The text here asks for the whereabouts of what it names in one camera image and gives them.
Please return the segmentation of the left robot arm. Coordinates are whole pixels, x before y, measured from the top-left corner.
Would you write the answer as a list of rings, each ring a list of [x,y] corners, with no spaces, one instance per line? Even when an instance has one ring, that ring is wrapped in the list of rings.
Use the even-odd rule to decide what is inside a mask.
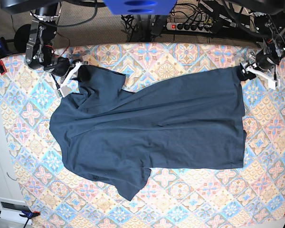
[[[237,27],[255,38],[263,40],[263,48],[252,53],[245,62],[241,62],[241,72],[243,80],[250,80],[260,76],[267,80],[267,85],[271,89],[276,89],[280,85],[276,76],[276,67],[285,57],[285,0],[268,1],[248,1],[237,2],[236,4],[251,9],[251,15],[254,17],[252,25],[255,32],[243,25],[236,15],[232,1],[222,4],[234,20]]]

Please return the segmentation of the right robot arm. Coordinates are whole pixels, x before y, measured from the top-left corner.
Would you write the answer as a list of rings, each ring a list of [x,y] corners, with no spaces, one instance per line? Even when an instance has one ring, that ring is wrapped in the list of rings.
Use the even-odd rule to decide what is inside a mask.
[[[33,20],[28,30],[25,49],[25,62],[31,69],[43,68],[49,73],[56,85],[58,98],[70,94],[67,84],[75,80],[80,67],[86,62],[76,60],[71,63],[68,58],[55,53],[53,39],[57,35],[57,20],[60,18],[58,8],[60,0],[1,0],[0,7],[9,14],[29,11]]]

